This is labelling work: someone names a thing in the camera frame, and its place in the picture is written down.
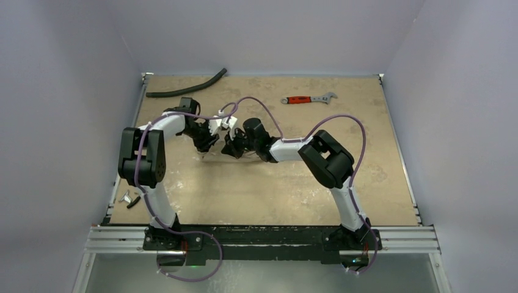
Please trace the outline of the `beige cloth napkin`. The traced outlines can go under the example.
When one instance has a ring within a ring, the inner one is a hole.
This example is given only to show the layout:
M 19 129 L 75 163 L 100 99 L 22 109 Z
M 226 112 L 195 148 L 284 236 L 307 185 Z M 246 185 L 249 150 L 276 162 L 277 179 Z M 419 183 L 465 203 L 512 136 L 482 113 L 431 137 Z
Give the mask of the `beige cloth napkin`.
M 225 146 L 224 139 L 219 138 L 218 141 L 209 148 L 206 153 L 198 152 L 200 160 L 202 162 L 213 162 L 213 163 L 232 163 L 232 164 L 244 164 L 252 162 L 261 162 L 259 156 L 255 152 L 245 151 L 240 158 L 235 158 L 231 155 L 223 154 L 222 149 Z

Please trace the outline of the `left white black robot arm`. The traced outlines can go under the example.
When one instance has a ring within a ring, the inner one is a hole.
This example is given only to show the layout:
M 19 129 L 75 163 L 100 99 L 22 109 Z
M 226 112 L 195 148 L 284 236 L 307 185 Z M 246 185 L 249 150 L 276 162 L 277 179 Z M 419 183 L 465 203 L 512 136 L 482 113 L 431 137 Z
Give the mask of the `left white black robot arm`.
M 140 190 L 150 215 L 149 231 L 168 250 L 180 246 L 182 232 L 177 213 L 169 204 L 162 183 L 167 170 L 166 140 L 176 136 L 192 139 L 196 150 L 206 153 L 219 135 L 211 133 L 209 121 L 199 123 L 201 105 L 184 97 L 178 107 L 169 108 L 154 121 L 140 128 L 125 128 L 122 132 L 118 173 L 130 186 Z

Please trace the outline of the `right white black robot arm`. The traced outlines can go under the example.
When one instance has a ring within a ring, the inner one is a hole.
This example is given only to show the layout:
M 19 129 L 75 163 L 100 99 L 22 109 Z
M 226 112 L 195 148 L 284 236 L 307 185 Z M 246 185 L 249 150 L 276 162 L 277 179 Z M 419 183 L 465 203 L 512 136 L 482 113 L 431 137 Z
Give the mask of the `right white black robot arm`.
M 353 186 L 354 158 L 327 131 L 319 130 L 309 138 L 283 140 L 271 136 L 258 118 L 250 118 L 243 128 L 225 136 L 222 154 L 239 159 L 253 152 L 269 163 L 302 161 L 320 185 L 328 188 L 337 205 L 340 227 L 328 241 L 344 241 L 358 248 L 373 234 L 370 223 L 357 200 Z

